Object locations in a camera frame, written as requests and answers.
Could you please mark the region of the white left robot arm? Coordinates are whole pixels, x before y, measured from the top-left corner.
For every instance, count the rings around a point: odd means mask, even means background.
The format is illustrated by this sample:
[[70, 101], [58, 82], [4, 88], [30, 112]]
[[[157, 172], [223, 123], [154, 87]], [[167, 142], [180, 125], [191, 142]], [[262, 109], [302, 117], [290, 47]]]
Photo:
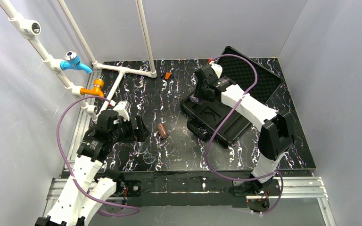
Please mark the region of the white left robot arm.
[[150, 135], [140, 115], [137, 127], [125, 110], [104, 110], [97, 123], [84, 134], [70, 176], [54, 206], [44, 217], [37, 218], [37, 226], [87, 226], [106, 199], [114, 194], [122, 177], [118, 171], [106, 170], [90, 191], [90, 185], [107, 155], [116, 143], [143, 142]]

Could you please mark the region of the blue plastic faucet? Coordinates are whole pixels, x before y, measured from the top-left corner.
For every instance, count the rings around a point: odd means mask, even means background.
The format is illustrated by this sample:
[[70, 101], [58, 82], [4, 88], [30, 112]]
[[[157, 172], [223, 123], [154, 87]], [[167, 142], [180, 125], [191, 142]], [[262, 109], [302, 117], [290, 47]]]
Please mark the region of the blue plastic faucet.
[[87, 74], [92, 73], [92, 69], [81, 63], [80, 57], [75, 51], [68, 51], [65, 54], [65, 60], [60, 63], [60, 68], [65, 71], [68, 69], [84, 71]]

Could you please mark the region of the white pvc pipe frame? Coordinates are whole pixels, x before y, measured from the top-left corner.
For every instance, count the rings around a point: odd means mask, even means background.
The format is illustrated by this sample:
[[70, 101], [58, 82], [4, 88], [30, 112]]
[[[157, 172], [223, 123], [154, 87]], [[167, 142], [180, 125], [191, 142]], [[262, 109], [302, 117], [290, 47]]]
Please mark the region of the white pvc pipe frame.
[[59, 43], [62, 38], [59, 29], [54, 28], [53, 23], [60, 22], [62, 31], [74, 32], [73, 36], [68, 36], [69, 41], [74, 43], [73, 47], [80, 52], [82, 59], [87, 60], [87, 63], [94, 68], [142, 74], [150, 78], [156, 77], [143, 4], [140, 0], [136, 4], [147, 47], [150, 72], [100, 64], [95, 59], [63, 0], [0, 0], [0, 60], [3, 64], [0, 66], [0, 103], [4, 106], [13, 106], [16, 110], [20, 110], [24, 106], [27, 111], [41, 109], [44, 113], [48, 98], [56, 96], [56, 94], [49, 93], [50, 89], [58, 90], [58, 83], [48, 75], [48, 69], [40, 71], [36, 67], [36, 60], [38, 58], [44, 60], [48, 51], [36, 37], [28, 39], [19, 33], [18, 24], [24, 22], [24, 19], [13, 6], [14, 3], [23, 5], [28, 16], [38, 15], [39, 19], [44, 22], [45, 28], [51, 31], [50, 34], [44, 36], [45, 41], [51, 47], [51, 52], [58, 52], [70, 47], [68, 42]]

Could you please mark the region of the orange plastic faucet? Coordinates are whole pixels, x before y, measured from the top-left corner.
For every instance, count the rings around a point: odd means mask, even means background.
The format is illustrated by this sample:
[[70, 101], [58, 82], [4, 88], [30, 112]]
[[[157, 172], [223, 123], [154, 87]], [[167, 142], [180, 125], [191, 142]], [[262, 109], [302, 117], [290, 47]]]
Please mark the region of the orange plastic faucet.
[[104, 97], [104, 93], [102, 91], [103, 86], [104, 86], [104, 81], [102, 79], [95, 79], [93, 83], [93, 88], [92, 89], [81, 88], [80, 94]]

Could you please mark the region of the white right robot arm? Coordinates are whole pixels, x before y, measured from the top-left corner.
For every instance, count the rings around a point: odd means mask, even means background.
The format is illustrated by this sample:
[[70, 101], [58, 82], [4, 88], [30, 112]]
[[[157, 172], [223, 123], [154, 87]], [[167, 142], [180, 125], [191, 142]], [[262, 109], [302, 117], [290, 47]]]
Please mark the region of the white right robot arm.
[[248, 179], [244, 182], [263, 186], [270, 182], [276, 168], [295, 141], [293, 118], [289, 112], [277, 110], [262, 104], [243, 90], [229, 77], [221, 77], [222, 67], [218, 64], [206, 64], [194, 72], [197, 86], [194, 97], [209, 102], [220, 101], [230, 108], [224, 119], [215, 129], [210, 142], [219, 133], [234, 113], [239, 113], [258, 130], [257, 147], [260, 152], [258, 162]]

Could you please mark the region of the small orange black brush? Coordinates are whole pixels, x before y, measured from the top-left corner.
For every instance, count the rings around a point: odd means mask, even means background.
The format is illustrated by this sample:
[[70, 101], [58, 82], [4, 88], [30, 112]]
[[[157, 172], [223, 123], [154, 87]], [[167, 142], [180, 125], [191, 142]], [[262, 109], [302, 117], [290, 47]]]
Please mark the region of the small orange black brush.
[[174, 77], [172, 73], [161, 73], [161, 78], [165, 81], [171, 80]]

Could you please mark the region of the clear acrylic button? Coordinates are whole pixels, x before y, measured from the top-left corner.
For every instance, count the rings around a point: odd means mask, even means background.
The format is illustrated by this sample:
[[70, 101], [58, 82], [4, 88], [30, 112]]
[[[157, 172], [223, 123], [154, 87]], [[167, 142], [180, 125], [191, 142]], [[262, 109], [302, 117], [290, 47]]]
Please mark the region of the clear acrylic button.
[[141, 154], [144, 154], [145, 152], [148, 151], [149, 145], [145, 142], [137, 142], [134, 145], [134, 154], [136, 156], [139, 156]]

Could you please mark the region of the purple poker chip stack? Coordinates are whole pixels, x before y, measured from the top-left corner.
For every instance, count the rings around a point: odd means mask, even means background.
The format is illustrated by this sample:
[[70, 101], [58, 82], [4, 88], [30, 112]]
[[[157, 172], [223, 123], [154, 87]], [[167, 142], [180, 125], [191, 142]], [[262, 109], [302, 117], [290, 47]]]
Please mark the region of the purple poker chip stack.
[[194, 96], [191, 96], [189, 97], [190, 101], [195, 103], [195, 104], [198, 104], [198, 105], [201, 105], [202, 104], [202, 100], [200, 98], [197, 98], [197, 97], [194, 97]]

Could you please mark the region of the black poker set case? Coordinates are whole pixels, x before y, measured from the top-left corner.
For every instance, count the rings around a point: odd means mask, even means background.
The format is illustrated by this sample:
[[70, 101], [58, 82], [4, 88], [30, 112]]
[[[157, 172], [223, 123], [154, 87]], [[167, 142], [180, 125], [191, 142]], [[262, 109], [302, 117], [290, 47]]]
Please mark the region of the black poker set case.
[[212, 136], [224, 146], [253, 124], [261, 130], [278, 115], [266, 103], [283, 79], [227, 46], [216, 63], [196, 70], [195, 91], [181, 101], [187, 128], [203, 141]]

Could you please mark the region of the orange grey poker chip stack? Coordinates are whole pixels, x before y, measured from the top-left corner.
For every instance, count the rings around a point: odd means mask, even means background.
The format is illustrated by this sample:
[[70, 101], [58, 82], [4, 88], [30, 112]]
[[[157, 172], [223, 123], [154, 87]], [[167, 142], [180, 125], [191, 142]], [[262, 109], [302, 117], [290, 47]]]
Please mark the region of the orange grey poker chip stack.
[[157, 125], [157, 131], [161, 139], [167, 139], [169, 137], [169, 132], [163, 123]]

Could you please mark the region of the clear dealer button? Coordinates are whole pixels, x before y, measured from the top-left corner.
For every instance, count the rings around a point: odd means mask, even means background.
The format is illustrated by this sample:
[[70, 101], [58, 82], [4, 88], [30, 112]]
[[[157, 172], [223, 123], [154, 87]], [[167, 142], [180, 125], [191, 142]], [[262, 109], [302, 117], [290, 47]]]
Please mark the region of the clear dealer button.
[[145, 164], [153, 164], [156, 161], [156, 156], [146, 152], [143, 154], [143, 161]]

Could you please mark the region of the aluminium rail frame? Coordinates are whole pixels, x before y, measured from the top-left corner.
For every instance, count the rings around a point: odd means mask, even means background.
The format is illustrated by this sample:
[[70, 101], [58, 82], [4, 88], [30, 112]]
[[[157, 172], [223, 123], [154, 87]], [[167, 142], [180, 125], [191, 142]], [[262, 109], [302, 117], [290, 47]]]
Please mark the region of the aluminium rail frame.
[[[103, 166], [92, 181], [90, 191], [95, 187], [100, 176], [106, 170], [122, 171], [124, 183], [118, 182], [116, 194], [107, 201], [121, 200], [123, 186], [128, 187], [126, 201], [131, 206], [233, 206], [253, 207], [253, 194], [235, 196], [229, 192], [231, 181], [227, 181], [208, 171], [204, 160], [206, 141], [192, 134], [187, 129], [188, 115], [181, 110], [181, 101], [192, 93], [195, 80], [190, 69], [179, 73], [171, 80], [161, 78], [142, 78], [126, 75], [116, 92], [116, 100], [128, 100], [132, 113], [143, 115], [142, 118], [150, 131], [144, 141], [149, 145], [148, 153], [156, 156], [153, 164], [145, 164], [143, 154], [136, 156], [134, 143], [117, 143]], [[281, 106], [284, 101], [276, 97], [287, 97], [287, 86], [283, 82], [267, 103]], [[294, 119], [296, 129], [299, 125]], [[161, 139], [156, 125], [163, 123], [169, 130], [169, 138]], [[315, 168], [313, 158], [304, 144], [303, 131], [297, 129], [298, 141], [289, 154], [280, 162], [283, 175], [282, 198], [317, 199], [321, 211], [329, 210], [328, 194], [321, 177], [310, 175]], [[251, 124], [237, 140], [229, 146], [218, 141], [212, 144], [212, 154], [217, 170], [230, 177], [247, 177], [258, 160], [258, 132]]]

